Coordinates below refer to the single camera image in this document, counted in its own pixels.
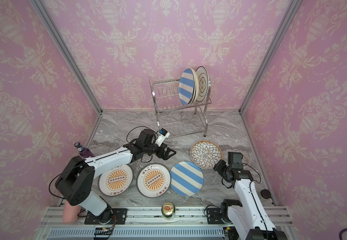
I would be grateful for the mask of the floral pattern plate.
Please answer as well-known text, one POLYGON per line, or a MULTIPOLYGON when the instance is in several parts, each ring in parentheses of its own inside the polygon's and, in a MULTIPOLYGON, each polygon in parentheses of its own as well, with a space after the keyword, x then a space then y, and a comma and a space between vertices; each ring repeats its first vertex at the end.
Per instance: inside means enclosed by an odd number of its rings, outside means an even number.
POLYGON ((201 169, 211 170, 223 159, 222 150, 211 141, 199 141, 190 150, 192 162, 201 169))

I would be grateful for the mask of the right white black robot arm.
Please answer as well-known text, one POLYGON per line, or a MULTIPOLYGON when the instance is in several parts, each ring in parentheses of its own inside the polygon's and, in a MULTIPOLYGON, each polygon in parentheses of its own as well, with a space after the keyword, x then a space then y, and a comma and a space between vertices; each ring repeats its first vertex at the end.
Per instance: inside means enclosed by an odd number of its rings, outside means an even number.
POLYGON ((219 160, 214 170, 231 185, 238 195, 237 200, 225 199, 221 203, 221 218, 225 223, 234 225, 240 240, 286 240, 287 236, 279 231, 263 207, 256 192, 254 178, 243 167, 243 154, 229 152, 228 160, 219 160))

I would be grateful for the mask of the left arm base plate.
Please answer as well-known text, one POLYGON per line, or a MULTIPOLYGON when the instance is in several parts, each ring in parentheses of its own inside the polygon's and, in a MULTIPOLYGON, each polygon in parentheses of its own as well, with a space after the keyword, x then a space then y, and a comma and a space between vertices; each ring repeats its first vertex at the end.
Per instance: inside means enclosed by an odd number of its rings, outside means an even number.
POLYGON ((115 208, 112 209, 113 212, 113 216, 111 217, 110 220, 104 222, 100 222, 99 219, 94 216, 91 212, 87 212, 85 220, 84 220, 84 224, 85 225, 124 225, 125 224, 125 220, 127 218, 127 209, 126 208, 115 208))

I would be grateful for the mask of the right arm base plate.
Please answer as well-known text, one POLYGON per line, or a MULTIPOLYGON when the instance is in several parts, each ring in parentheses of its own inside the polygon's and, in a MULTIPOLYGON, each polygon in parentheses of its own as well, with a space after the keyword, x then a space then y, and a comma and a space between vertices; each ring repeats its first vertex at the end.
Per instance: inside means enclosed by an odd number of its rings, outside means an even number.
POLYGON ((219 208, 206 208, 205 216, 209 225, 231 224, 231 221, 219 208))

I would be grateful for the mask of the plain cream plate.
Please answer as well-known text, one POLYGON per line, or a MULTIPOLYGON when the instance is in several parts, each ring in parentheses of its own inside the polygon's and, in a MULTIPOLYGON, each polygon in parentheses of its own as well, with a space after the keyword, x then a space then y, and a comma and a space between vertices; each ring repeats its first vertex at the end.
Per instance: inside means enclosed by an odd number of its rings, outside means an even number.
POLYGON ((198 72, 195 73, 196 76, 196 80, 195 80, 195 84, 196 84, 196 91, 195 91, 195 96, 194 96, 194 102, 198 101, 198 97, 199 97, 199 92, 200 92, 200 80, 199 80, 199 75, 198 72))

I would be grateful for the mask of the green red rimmed white plate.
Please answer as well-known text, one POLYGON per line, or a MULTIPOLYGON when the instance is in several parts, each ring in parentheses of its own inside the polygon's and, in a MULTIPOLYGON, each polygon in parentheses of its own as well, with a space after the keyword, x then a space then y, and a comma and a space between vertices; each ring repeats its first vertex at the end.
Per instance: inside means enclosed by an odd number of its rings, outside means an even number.
POLYGON ((192 71, 193 71, 193 75, 194 75, 194 88, 193 88, 194 91, 193 91, 193 97, 192 97, 192 102, 191 103, 193 104, 193 103, 195 103, 194 102, 194 96, 195 96, 195 91, 196 91, 196 89, 195 89, 195 87, 196 87, 196 84, 195 84, 195 80, 196 80, 195 73, 196 73, 196 71, 194 69, 192 69, 192 71))

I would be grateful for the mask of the blue striped plate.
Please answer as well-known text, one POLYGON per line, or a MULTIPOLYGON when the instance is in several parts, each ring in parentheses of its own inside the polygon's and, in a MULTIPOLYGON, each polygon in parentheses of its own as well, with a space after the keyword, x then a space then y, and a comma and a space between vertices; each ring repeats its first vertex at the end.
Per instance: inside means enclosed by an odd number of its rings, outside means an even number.
POLYGON ((204 175, 202 170, 191 162, 179 162, 170 170, 171 188, 181 196, 197 194, 203 184, 204 175))
POLYGON ((194 88, 194 75, 192 68, 184 70, 179 82, 179 98, 182 105, 191 104, 194 88))

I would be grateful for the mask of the white plate dark rim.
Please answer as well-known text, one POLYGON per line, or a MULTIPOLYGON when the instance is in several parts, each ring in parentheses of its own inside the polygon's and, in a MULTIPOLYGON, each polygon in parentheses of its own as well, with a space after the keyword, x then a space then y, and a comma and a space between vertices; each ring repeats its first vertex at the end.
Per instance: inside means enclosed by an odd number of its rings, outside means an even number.
POLYGON ((206 68, 203 66, 198 67, 196 73, 199 80, 197 102, 202 102, 207 97, 209 91, 209 75, 206 68))

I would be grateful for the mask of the blue striped plate front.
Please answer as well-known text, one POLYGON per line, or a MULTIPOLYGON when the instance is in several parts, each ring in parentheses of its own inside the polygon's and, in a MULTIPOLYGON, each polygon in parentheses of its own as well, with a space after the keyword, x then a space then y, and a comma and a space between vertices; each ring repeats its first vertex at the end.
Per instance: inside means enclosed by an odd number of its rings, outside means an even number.
POLYGON ((171 188, 181 196, 197 194, 203 184, 204 175, 202 170, 191 162, 179 162, 170 170, 171 188))

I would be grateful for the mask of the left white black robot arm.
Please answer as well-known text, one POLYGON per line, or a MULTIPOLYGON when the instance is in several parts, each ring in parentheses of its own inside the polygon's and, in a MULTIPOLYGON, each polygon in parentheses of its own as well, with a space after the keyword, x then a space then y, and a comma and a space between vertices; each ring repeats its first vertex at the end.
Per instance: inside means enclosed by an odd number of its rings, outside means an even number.
POLYGON ((69 161, 63 172, 54 178, 55 188, 61 193, 61 198, 71 206, 80 206, 100 224, 107 224, 114 213, 111 206, 91 190, 93 180, 114 168, 138 161, 145 154, 168 160, 176 154, 176 151, 164 143, 169 135, 164 128, 157 132, 146 128, 137 139, 113 152, 87 159, 76 156, 69 161))

